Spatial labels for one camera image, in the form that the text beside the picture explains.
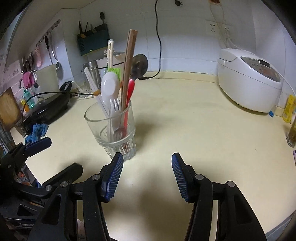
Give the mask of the wooden brown chopsticks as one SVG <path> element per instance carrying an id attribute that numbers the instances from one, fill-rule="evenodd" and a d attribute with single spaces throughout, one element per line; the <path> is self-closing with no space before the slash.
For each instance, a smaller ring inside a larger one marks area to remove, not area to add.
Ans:
<path id="1" fill-rule="evenodd" d="M 138 31 L 130 29 L 128 31 L 126 51 L 125 51 L 125 65 L 123 69 L 123 79 L 121 82 L 121 111 L 126 109 L 127 103 L 127 91 L 128 91 L 128 82 L 130 79 L 130 73 L 132 69 L 132 59 L 135 48 L 135 42 L 137 39 Z"/>

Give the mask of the green silicone basting brush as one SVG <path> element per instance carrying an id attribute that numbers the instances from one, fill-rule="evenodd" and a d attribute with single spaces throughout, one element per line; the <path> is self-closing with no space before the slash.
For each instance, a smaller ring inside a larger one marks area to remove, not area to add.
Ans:
<path id="1" fill-rule="evenodd" d="M 113 67 L 109 68 L 108 67 L 107 70 L 106 70 L 106 73 L 107 72 L 115 73 L 117 75 L 119 81 L 121 81 L 121 69 L 120 68 L 113 68 Z"/>

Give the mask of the smartphone purple case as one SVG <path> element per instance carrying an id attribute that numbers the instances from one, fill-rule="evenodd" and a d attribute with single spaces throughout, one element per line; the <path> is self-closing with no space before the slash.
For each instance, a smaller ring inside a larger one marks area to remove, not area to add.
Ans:
<path id="1" fill-rule="evenodd" d="M 293 158 L 294 158 L 294 162 L 295 162 L 295 166 L 296 166 L 296 150 L 293 150 L 292 154 L 293 154 Z"/>

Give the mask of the white wall socket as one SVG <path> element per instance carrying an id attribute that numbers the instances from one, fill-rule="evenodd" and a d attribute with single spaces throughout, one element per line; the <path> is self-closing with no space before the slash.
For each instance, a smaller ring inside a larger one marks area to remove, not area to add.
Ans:
<path id="1" fill-rule="evenodd" d="M 215 21 L 204 20 L 204 24 L 205 24 L 206 34 L 210 36 L 218 37 L 220 34 L 228 33 L 229 36 L 231 37 L 231 35 L 235 32 L 235 29 L 233 26 L 221 24 L 221 23 L 217 24 Z"/>

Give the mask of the green disposable chopsticks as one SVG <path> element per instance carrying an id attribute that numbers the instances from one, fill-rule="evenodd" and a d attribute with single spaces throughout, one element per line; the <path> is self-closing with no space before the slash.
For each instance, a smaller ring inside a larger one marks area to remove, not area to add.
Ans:
<path id="1" fill-rule="evenodd" d="M 113 44 L 114 40 L 109 39 L 108 40 L 108 46 L 107 46 L 107 68 L 111 68 L 113 65 Z"/>

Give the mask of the white cutting board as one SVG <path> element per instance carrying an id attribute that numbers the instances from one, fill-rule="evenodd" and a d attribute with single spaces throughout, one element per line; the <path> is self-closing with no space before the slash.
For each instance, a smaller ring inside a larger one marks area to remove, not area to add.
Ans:
<path id="1" fill-rule="evenodd" d="M 49 65 L 37 71 L 37 93 L 43 93 L 37 96 L 38 99 L 48 99 L 59 92 L 59 81 L 55 65 Z"/>

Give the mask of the blue cloth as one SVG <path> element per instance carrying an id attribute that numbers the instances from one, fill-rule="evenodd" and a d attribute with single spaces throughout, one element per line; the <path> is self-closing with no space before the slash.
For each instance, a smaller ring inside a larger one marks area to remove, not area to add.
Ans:
<path id="1" fill-rule="evenodd" d="M 25 144 L 32 144 L 44 137 L 49 128 L 48 124 L 34 124 L 32 133 L 25 138 Z"/>

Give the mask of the white plastic spoon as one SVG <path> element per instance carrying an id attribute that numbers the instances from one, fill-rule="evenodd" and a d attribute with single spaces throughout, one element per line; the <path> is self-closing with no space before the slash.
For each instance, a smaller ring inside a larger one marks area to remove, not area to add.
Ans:
<path id="1" fill-rule="evenodd" d="M 107 116 L 110 115 L 110 100 L 117 98 L 120 90 L 120 81 L 118 76 L 110 71 L 107 72 L 101 81 L 101 98 L 104 103 Z"/>

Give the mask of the metal spoon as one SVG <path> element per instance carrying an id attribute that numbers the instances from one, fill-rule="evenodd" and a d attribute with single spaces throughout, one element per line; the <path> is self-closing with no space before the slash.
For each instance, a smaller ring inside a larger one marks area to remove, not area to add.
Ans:
<path id="1" fill-rule="evenodd" d="M 132 70 L 130 78 L 139 79 L 145 75 L 148 69 L 148 59 L 144 54 L 137 54 L 132 59 Z"/>

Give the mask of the white rice cooker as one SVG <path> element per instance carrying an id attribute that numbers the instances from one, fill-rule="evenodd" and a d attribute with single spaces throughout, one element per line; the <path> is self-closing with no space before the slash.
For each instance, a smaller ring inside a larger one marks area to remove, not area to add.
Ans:
<path id="1" fill-rule="evenodd" d="M 255 54 L 225 48 L 218 58 L 218 84 L 241 107 L 269 113 L 278 102 L 283 78 L 270 63 Z"/>

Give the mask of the clear glass tumbler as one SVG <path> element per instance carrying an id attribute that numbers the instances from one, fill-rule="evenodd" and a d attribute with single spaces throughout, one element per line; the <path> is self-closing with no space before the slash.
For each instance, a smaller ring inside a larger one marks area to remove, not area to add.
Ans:
<path id="1" fill-rule="evenodd" d="M 125 161 L 135 156 L 136 127 L 131 102 L 125 110 L 122 110 L 120 97 L 111 100 L 108 115 L 104 114 L 97 102 L 86 110 L 84 118 L 95 140 L 105 149 L 109 157 L 112 158 L 116 152 L 120 152 Z"/>

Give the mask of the white plastic fork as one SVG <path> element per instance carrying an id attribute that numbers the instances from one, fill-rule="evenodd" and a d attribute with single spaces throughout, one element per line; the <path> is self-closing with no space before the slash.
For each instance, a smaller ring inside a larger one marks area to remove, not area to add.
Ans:
<path id="1" fill-rule="evenodd" d="M 111 129 L 110 129 L 110 138 L 113 140 L 113 127 L 112 127 L 112 122 L 115 117 L 121 115 L 121 103 L 119 98 L 113 98 L 110 99 L 110 124 L 111 124 Z"/>

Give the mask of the pink hanging cloth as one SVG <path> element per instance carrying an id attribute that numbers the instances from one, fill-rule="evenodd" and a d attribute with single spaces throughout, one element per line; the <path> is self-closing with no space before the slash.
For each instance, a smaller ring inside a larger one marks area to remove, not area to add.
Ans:
<path id="1" fill-rule="evenodd" d="M 31 88 L 35 84 L 35 79 L 30 72 L 23 74 L 23 85 L 25 89 Z"/>

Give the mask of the dark green knife holder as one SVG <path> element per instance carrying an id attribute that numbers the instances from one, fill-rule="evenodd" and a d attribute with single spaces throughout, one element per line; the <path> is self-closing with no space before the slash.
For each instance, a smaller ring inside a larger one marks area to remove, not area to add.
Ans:
<path id="1" fill-rule="evenodd" d="M 81 22 L 78 22 L 79 34 L 76 36 L 76 38 L 81 56 L 107 47 L 107 41 L 110 37 L 107 24 L 104 21 L 105 14 L 102 11 L 100 12 L 100 19 L 102 20 L 102 24 L 98 25 L 97 27 L 93 27 L 93 25 L 90 24 L 90 30 L 88 31 L 86 28 L 83 31 Z"/>

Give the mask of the metal fork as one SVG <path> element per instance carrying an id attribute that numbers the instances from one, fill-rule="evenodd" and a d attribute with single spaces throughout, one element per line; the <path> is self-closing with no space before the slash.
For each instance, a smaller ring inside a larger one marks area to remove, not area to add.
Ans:
<path id="1" fill-rule="evenodd" d="M 112 122 L 112 127 L 113 127 L 113 140 L 114 141 L 119 141 L 123 139 L 123 123 L 124 123 L 124 115 L 119 115 L 114 118 Z"/>

